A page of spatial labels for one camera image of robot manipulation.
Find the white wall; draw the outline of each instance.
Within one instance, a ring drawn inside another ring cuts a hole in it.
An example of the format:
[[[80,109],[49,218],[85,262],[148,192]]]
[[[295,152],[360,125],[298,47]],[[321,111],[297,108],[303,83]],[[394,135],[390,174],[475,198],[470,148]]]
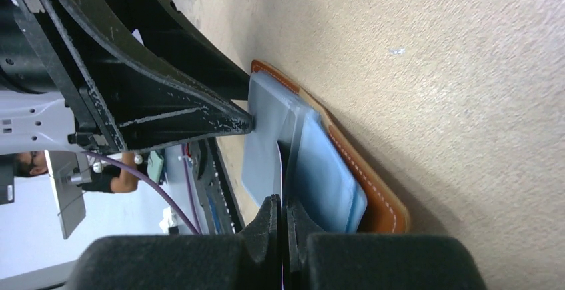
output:
[[[0,207],[0,279],[76,260],[106,235],[162,234],[159,221],[167,207],[143,183],[130,194],[86,193],[87,216],[63,240],[46,176],[16,178],[15,194],[14,203]]]

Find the beige tabletop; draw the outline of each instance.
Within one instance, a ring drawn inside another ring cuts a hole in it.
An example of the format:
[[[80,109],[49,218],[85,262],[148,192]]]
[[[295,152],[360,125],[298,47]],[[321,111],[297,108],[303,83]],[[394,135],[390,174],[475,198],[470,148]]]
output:
[[[565,282],[563,0],[175,0],[246,71],[262,59],[344,125],[490,289]],[[220,146],[246,221],[241,137]]]

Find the green object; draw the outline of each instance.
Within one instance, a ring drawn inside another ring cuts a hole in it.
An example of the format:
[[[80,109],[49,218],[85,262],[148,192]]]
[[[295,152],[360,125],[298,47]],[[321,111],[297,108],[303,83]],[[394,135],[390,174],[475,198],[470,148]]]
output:
[[[155,183],[159,183],[161,173],[163,172],[163,164],[165,160],[157,152],[151,151],[147,160],[147,176]]]

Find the black shirt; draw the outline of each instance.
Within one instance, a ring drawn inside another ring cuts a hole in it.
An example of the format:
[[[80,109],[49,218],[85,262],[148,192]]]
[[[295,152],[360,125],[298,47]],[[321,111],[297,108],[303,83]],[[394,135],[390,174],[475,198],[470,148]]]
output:
[[[144,175],[147,175],[147,163],[144,162],[143,164],[138,165],[137,169]],[[84,191],[113,193],[111,189],[111,182],[112,179],[120,176],[120,171],[121,169],[115,165],[106,165],[102,170],[102,173],[92,172],[92,182],[83,183],[79,186],[83,188]]]

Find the black plastic mount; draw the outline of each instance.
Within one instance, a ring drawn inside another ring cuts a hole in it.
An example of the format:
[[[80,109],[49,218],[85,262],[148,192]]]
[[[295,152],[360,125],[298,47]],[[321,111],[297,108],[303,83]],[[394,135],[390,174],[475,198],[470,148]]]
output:
[[[486,289],[453,238],[325,233],[298,201],[281,209],[278,195],[236,235],[95,241],[65,288],[280,290],[282,280],[286,290]]]
[[[150,151],[251,130],[249,76],[171,0],[18,0],[15,20],[103,153]],[[143,44],[132,32],[138,30]]]
[[[0,0],[0,90],[30,94],[57,91],[15,22],[19,13],[12,0]]]

